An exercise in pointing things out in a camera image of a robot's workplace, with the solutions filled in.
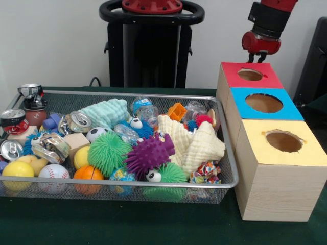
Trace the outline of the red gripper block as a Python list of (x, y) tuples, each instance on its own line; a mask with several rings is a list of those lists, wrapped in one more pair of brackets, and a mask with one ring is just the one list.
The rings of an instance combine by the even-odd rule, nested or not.
[(242, 37), (242, 48), (249, 53), (248, 63), (253, 63), (255, 54), (259, 55), (258, 63), (263, 63), (266, 56), (277, 53), (280, 46), (279, 39), (267, 38), (252, 31), (246, 32)]

